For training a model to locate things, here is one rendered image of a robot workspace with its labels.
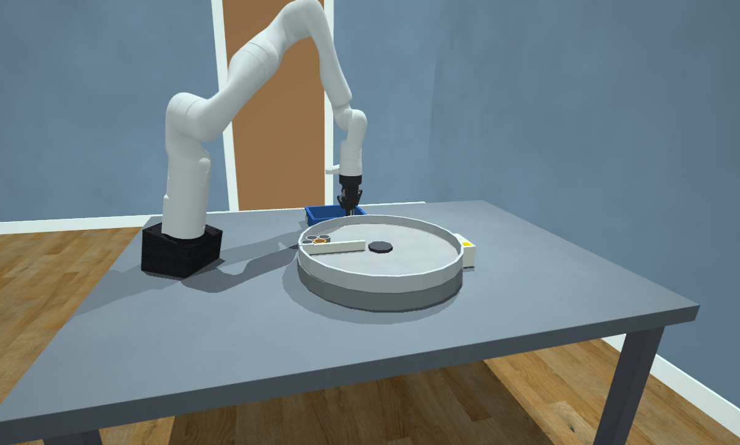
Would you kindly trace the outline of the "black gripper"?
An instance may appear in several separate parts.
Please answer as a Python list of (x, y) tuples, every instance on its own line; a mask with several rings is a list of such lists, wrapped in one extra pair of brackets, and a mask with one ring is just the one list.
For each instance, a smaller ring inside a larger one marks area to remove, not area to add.
[(339, 183), (342, 185), (342, 194), (338, 195), (339, 204), (342, 209), (346, 210), (346, 216), (354, 215), (355, 206), (359, 204), (359, 200), (362, 195), (362, 190), (359, 189), (359, 185), (362, 183), (362, 175), (339, 175)]

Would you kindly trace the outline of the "blue open crate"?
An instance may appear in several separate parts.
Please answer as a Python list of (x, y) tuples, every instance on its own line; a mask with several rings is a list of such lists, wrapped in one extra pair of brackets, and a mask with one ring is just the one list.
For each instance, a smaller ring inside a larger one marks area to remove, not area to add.
[[(305, 206), (305, 211), (307, 211), (305, 220), (308, 226), (313, 226), (329, 219), (345, 217), (346, 215), (346, 210), (342, 209), (341, 205)], [(366, 215), (366, 213), (362, 211), (360, 206), (355, 206), (354, 215)]]

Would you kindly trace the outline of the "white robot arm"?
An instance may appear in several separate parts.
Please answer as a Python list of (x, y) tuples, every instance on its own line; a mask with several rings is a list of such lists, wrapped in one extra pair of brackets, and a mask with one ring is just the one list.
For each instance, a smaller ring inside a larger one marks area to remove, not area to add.
[(178, 93), (170, 100), (164, 123), (168, 180), (161, 233), (175, 239), (197, 239), (204, 234), (212, 158), (202, 143), (218, 138), (249, 98), (278, 70), (283, 53), (309, 36), (318, 48), (321, 83), (332, 103), (334, 119), (347, 132), (347, 138), (341, 142), (341, 162), (325, 172), (362, 175), (366, 115), (349, 105), (352, 92), (342, 74), (321, 3), (296, 0), (283, 7), (266, 29), (233, 55), (228, 80), (213, 98)]

